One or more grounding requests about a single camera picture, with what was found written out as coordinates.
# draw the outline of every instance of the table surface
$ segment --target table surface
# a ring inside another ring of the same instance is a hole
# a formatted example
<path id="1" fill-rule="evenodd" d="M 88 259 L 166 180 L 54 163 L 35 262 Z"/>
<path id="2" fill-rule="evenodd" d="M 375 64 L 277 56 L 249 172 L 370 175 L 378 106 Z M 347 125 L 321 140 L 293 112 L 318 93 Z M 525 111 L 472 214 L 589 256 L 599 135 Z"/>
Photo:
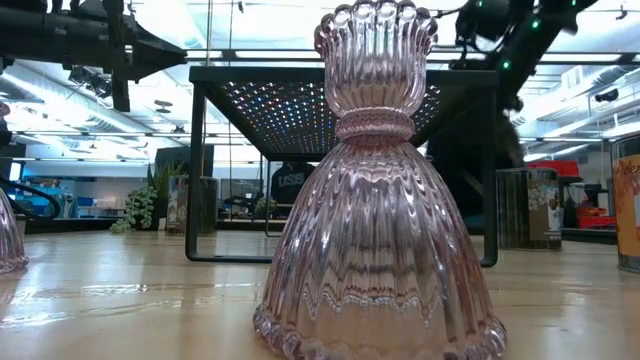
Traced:
<path id="1" fill-rule="evenodd" d="M 277 241 L 220 232 L 201 251 L 264 256 Z M 278 359 L 251 327 L 267 266 L 191 263 L 181 237 L 155 232 L 26 242 L 28 270 L 0 276 L 3 360 Z M 640 359 L 640 275 L 616 265 L 607 245 L 501 252 L 485 274 L 505 359 Z"/>

